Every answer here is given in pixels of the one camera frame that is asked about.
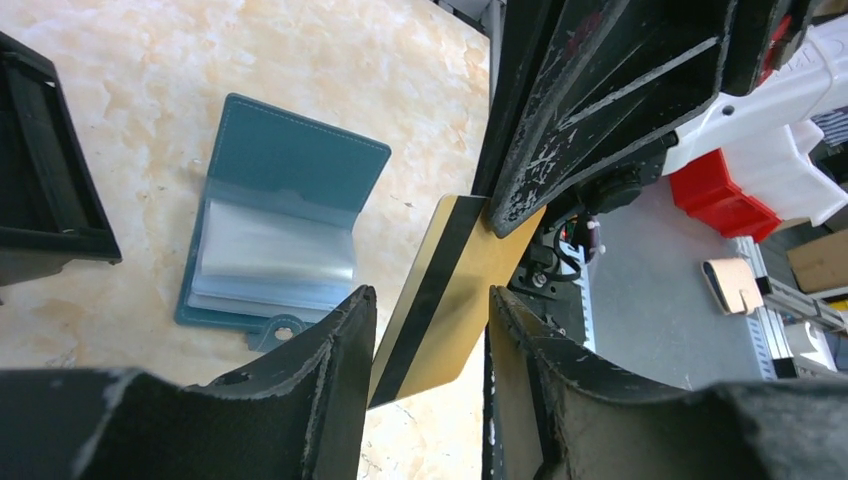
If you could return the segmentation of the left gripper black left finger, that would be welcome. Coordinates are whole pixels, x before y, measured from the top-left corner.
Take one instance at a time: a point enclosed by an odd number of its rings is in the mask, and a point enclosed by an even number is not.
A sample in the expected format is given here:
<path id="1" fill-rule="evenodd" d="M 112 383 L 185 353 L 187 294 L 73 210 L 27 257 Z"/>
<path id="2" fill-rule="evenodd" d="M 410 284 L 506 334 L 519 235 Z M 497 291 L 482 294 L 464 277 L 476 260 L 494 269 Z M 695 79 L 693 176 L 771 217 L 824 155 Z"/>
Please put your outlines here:
<path id="1" fill-rule="evenodd" d="M 353 479 L 376 333 L 361 286 L 205 386 L 137 368 L 5 370 L 5 479 Z"/>

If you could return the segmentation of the black card box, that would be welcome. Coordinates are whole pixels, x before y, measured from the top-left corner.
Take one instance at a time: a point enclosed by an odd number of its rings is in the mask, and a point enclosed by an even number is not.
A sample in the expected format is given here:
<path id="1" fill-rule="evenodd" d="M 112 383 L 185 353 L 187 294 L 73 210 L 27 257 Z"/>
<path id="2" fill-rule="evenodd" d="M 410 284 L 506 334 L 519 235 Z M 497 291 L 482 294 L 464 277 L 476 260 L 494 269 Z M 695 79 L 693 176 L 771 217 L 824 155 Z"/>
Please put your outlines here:
<path id="1" fill-rule="evenodd" d="M 1 284 L 122 253 L 85 161 L 54 64 L 1 37 Z"/>

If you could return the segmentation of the blue card holder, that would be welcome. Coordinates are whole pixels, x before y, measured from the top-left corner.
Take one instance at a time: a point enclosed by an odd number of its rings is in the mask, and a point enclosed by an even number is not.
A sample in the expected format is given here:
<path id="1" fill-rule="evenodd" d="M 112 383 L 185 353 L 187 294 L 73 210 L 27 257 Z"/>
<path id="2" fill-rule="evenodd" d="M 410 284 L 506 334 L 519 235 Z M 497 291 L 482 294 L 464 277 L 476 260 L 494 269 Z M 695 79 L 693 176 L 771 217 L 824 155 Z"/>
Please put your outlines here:
<path id="1" fill-rule="evenodd" d="M 223 104 L 174 319 L 270 351 L 352 291 L 388 145 L 241 94 Z"/>

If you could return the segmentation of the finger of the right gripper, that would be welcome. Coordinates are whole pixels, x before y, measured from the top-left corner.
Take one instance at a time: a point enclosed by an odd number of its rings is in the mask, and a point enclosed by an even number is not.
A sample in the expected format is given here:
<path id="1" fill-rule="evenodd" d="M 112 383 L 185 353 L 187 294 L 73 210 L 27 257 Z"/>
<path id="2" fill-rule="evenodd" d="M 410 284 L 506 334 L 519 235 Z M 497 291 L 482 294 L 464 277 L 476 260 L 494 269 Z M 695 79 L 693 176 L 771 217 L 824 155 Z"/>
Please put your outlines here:
<path id="1" fill-rule="evenodd" d="M 505 5 L 497 82 L 473 195 L 493 195 L 563 5 L 563 0 L 508 1 Z"/>
<path id="2" fill-rule="evenodd" d="M 565 2 L 491 197 L 495 234 L 704 111 L 735 12 L 732 1 Z"/>

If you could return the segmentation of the gold card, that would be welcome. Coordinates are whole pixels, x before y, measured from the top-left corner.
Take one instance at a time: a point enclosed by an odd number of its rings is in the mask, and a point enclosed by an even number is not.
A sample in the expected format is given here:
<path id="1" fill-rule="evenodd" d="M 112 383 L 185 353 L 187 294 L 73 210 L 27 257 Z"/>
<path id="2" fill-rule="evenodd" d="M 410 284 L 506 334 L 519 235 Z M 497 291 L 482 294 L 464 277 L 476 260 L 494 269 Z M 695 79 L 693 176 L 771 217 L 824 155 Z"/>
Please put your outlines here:
<path id="1" fill-rule="evenodd" d="M 448 384 L 464 369 L 488 323 L 488 291 L 511 279 L 543 217 L 533 214 L 497 237 L 485 224 L 488 199 L 445 195 L 373 360 L 372 408 Z"/>

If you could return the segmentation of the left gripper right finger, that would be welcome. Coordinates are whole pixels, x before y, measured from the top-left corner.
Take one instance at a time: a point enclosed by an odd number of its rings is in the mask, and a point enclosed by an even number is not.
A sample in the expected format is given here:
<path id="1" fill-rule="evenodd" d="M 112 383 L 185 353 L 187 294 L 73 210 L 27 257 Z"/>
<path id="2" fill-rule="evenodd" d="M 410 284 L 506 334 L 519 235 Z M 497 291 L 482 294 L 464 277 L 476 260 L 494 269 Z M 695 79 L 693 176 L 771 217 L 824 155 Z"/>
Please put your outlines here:
<path id="1" fill-rule="evenodd" d="M 720 382 L 688 391 L 575 343 L 510 290 L 489 291 L 486 479 L 843 479 L 847 383 Z"/>

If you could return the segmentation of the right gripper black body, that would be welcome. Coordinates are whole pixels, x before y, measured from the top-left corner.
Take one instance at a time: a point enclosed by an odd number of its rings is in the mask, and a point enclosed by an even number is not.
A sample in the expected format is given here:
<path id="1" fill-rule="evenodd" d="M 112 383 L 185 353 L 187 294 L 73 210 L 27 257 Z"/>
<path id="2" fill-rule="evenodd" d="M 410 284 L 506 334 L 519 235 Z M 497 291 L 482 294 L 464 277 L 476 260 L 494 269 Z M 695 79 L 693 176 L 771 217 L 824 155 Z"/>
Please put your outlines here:
<path id="1" fill-rule="evenodd" d="M 804 40 L 819 5 L 813 0 L 738 1 L 721 91 L 748 95 L 782 68 Z"/>

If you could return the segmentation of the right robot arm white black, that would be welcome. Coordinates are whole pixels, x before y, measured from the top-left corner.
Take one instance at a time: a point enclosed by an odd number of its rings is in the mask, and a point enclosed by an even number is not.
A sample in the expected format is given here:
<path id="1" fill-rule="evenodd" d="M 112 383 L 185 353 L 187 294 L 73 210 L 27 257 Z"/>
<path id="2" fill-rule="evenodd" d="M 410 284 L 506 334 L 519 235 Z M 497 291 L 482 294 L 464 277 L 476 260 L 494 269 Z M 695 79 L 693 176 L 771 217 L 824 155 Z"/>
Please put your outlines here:
<path id="1" fill-rule="evenodd" d="M 472 191 L 499 237 L 632 203 L 726 148 L 809 151 L 847 104 L 847 5 L 509 1 Z"/>

